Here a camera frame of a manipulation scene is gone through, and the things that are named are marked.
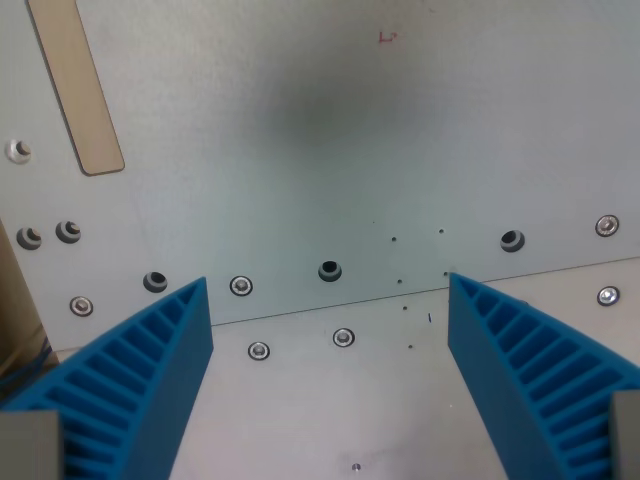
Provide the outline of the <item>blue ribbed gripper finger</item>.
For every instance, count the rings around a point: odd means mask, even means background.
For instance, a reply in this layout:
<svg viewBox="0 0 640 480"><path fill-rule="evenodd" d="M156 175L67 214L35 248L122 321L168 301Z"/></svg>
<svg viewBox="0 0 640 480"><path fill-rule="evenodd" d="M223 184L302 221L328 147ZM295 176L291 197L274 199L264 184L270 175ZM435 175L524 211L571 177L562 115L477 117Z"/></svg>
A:
<svg viewBox="0 0 640 480"><path fill-rule="evenodd" d="M59 415L66 479L167 479L213 350L199 278L87 344L3 409Z"/></svg>
<svg viewBox="0 0 640 480"><path fill-rule="evenodd" d="M639 386L616 352L525 302L449 277L448 347L510 479L610 479L609 405Z"/></svg>

